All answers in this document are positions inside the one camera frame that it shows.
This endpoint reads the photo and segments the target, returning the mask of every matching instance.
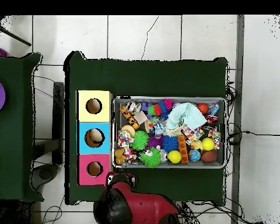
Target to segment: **light blue cloth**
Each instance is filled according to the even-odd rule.
[[[170,130],[177,128],[182,122],[191,130],[206,123],[203,114],[191,103],[181,103],[172,109],[168,115],[166,127]]]

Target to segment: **gray plastic bin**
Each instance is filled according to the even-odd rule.
[[[129,167],[129,168],[148,168],[146,167],[139,159],[135,160],[132,163],[124,163],[123,165],[116,164],[116,158],[115,158],[115,150],[117,149],[117,135],[120,130],[120,128],[123,125],[128,124],[127,119],[123,116],[123,114],[120,112],[120,107],[123,105],[126,105],[129,101],[133,100],[136,102],[149,102],[156,104],[164,99],[172,99],[173,103],[179,102],[179,103],[185,103],[190,102],[194,104],[199,103],[206,103],[206,104],[219,104],[219,110],[215,114],[218,117],[218,121],[216,122],[217,130],[220,132],[220,149],[217,150],[218,157],[215,162],[212,163],[205,163],[203,161],[197,161],[197,162],[190,162],[187,164],[173,164],[169,160],[165,163],[161,163],[154,169],[164,169],[164,168],[180,168],[180,169],[220,169],[223,168],[226,164],[226,155],[227,155],[227,146],[226,146],[226,124],[227,124],[227,103],[226,100],[223,98],[201,98],[201,97],[142,97],[142,96],[132,96],[132,97],[122,97],[118,96],[113,99],[112,102],[112,108],[113,108],[113,122],[112,122],[112,164],[114,167]],[[145,130],[144,124],[141,124],[141,126],[137,130]],[[208,131],[204,131],[204,136],[201,137],[207,137]]]

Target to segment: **green table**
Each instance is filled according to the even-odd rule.
[[[97,201],[101,185],[76,184],[76,90],[106,90],[114,96],[225,97],[227,60],[119,61],[65,60],[66,203]],[[140,193],[163,194],[173,201],[214,200],[223,204],[224,169],[126,169],[139,178]]]
[[[39,201],[29,182],[32,167],[32,72],[40,54],[0,58],[6,100],[0,111],[0,199]]]

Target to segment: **green spiky ball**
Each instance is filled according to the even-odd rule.
[[[148,150],[150,150],[152,152],[152,156],[147,156],[143,152],[141,154],[141,160],[143,161],[145,166],[148,166],[150,168],[156,167],[157,165],[159,165],[161,163],[160,151],[154,147],[151,147]]]
[[[150,107],[148,107],[147,113],[149,115],[156,115],[156,113],[155,113],[155,105],[151,105]]]
[[[148,143],[149,136],[145,131],[136,131],[134,142],[131,144],[136,151],[142,151]]]

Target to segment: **pink box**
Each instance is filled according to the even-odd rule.
[[[88,171],[88,164],[90,162],[98,162],[101,164],[103,170],[100,175],[93,177]],[[102,155],[79,155],[77,157],[77,174],[79,166],[79,178],[77,178],[77,185],[80,186],[93,186],[93,185],[105,185],[106,177],[110,172],[110,154]]]

